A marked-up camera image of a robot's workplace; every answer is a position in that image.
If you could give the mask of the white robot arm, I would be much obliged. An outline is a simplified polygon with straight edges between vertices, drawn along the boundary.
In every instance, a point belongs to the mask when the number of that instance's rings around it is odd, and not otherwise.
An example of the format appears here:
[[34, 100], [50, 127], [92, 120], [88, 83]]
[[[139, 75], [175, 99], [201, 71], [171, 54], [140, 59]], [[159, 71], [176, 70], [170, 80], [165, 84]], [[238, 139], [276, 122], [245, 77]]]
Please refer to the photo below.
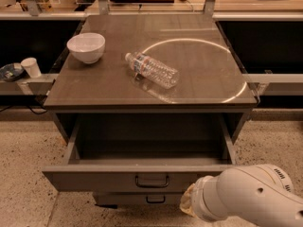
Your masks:
[[235, 166], [204, 176], [180, 200], [180, 209], [208, 222], [232, 216], [258, 227], [303, 227], [303, 199], [278, 166]]

